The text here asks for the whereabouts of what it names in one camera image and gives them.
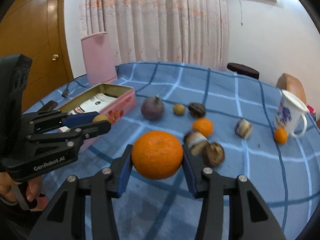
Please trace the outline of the brass door knob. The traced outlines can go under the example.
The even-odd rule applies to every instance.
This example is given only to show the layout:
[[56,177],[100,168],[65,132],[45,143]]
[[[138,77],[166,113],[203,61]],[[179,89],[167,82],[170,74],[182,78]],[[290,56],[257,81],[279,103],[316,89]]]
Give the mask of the brass door knob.
[[52,56],[52,60],[53,60],[53,61],[56,61],[56,60],[58,60],[58,59],[59,59],[59,55],[54,54],[54,55]]

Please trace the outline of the pink tin box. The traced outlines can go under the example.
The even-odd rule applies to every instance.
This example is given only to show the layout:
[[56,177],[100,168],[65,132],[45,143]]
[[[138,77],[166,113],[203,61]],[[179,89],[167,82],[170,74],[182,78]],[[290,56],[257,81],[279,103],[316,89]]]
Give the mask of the pink tin box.
[[74,97],[59,110],[72,114],[98,112],[115,124],[135,106],[136,96],[132,87],[101,83]]

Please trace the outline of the large orange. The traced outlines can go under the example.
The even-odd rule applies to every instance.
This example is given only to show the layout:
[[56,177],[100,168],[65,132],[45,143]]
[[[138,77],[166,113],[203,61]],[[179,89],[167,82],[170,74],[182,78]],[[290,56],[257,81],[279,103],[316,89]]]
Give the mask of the large orange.
[[136,140],[131,159],[136,171],[144,178],[167,179],[180,168],[183,148],[174,135],[164,131],[150,131]]

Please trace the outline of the black smartphone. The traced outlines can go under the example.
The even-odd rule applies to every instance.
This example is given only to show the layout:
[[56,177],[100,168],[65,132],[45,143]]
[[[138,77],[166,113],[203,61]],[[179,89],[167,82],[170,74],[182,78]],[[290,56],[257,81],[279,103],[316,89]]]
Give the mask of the black smartphone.
[[38,112],[47,112],[47,111],[51,111],[53,110],[56,106],[58,105],[58,103],[54,100],[50,100],[49,102],[47,102],[45,105],[43,105]]

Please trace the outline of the yellow-green round fruit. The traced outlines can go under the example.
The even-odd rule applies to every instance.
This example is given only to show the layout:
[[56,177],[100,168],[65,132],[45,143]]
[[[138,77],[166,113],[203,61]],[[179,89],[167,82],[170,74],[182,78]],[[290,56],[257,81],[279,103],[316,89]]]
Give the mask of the yellow-green round fruit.
[[100,121],[108,121],[108,117],[106,115],[99,114],[95,116],[92,122],[100,122]]

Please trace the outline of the wooden door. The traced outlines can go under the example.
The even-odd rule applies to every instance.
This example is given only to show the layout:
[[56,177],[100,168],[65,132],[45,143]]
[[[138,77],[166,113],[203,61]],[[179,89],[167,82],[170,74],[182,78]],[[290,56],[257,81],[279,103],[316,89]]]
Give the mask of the wooden door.
[[63,6],[64,0],[15,0],[1,21],[1,56],[23,54],[33,61],[23,111],[73,79]]

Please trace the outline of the small yellow-brown fruit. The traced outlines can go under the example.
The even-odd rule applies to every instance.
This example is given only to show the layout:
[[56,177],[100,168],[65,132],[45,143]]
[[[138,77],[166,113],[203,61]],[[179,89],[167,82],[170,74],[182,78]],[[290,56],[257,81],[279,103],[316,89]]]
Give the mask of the small yellow-brown fruit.
[[185,106],[180,103],[174,104],[172,109],[173,109],[174,114],[178,115],[178,116],[184,115],[184,113],[185,113]]

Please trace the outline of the pink electric kettle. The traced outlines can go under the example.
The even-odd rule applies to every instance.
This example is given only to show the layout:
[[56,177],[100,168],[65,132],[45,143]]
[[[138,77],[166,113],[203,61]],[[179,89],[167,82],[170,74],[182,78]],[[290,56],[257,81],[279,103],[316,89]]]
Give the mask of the pink electric kettle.
[[91,86],[112,83],[117,73],[107,32],[83,37],[81,46],[88,83]]

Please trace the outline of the dark wrinkled passion fruit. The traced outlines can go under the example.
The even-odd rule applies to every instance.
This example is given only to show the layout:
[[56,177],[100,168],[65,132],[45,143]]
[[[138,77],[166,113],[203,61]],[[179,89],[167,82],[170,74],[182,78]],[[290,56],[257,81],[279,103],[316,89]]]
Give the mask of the dark wrinkled passion fruit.
[[195,119],[202,118],[206,115],[205,106],[199,102],[189,103],[188,110],[190,115]]

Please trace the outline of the brown taro root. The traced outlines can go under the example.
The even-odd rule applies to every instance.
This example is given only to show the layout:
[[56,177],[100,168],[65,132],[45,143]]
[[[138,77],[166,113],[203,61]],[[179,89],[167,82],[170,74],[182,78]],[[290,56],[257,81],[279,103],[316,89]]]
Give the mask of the brown taro root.
[[225,160],[225,150],[218,142],[212,142],[205,146],[202,159],[206,167],[219,166]]

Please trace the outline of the printed paper in box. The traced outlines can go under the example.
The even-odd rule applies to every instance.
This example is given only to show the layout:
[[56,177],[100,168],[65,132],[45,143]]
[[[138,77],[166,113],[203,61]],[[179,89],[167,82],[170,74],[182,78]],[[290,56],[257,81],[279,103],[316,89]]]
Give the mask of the printed paper in box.
[[91,98],[85,100],[82,103],[77,104],[75,107],[68,106],[62,109],[62,112],[68,112],[73,115],[82,114],[86,112],[98,112],[100,113],[108,105],[116,101],[117,98],[108,96],[104,93],[98,93]]

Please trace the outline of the blue plaid tablecloth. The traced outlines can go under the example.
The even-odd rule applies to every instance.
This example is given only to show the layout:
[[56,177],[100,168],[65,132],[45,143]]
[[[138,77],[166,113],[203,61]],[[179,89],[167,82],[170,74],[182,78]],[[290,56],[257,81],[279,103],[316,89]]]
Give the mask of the blue plaid tablecloth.
[[[211,142],[225,150],[225,160],[215,168],[222,176],[245,175],[259,191],[287,239],[295,239],[318,214],[319,129],[307,117],[306,133],[278,145],[273,121],[280,90],[259,80],[232,72],[167,62],[127,63],[117,67],[116,84],[135,90],[137,105],[118,120],[111,131],[79,155],[76,163],[44,176],[44,192],[52,197],[71,174],[92,176],[149,131],[159,130],[183,139],[191,129],[189,113],[176,116],[173,105],[199,102],[213,123]],[[164,113],[158,120],[141,114],[143,101],[159,96]],[[246,119],[251,135],[242,139],[236,124]],[[121,239],[194,239],[202,202],[192,197],[183,171],[165,180],[148,180],[132,171],[123,196],[113,201]]]

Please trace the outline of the small tangerine by mug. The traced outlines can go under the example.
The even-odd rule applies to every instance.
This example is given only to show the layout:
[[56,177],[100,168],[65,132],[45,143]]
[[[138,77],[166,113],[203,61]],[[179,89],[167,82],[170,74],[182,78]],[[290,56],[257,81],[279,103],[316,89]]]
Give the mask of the small tangerine by mug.
[[279,127],[274,130],[273,137],[274,137],[275,142],[278,144],[281,144],[281,145],[285,144],[288,139],[287,132],[282,127]]

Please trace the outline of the pink floral curtain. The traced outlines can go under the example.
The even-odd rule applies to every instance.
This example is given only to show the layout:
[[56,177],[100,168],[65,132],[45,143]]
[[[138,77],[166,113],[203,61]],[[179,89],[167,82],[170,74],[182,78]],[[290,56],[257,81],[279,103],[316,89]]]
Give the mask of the pink floral curtain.
[[168,61],[224,71],[226,0],[80,0],[80,34],[106,32],[116,64]]

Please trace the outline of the pink floral cushion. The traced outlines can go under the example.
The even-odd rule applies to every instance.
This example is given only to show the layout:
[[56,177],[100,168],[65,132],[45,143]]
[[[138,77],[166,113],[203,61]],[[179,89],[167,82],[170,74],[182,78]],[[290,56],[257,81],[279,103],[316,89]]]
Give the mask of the pink floral cushion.
[[311,107],[310,105],[307,105],[307,108],[309,110],[309,113],[311,115],[311,117],[313,118],[314,121],[316,121],[316,111],[313,107]]

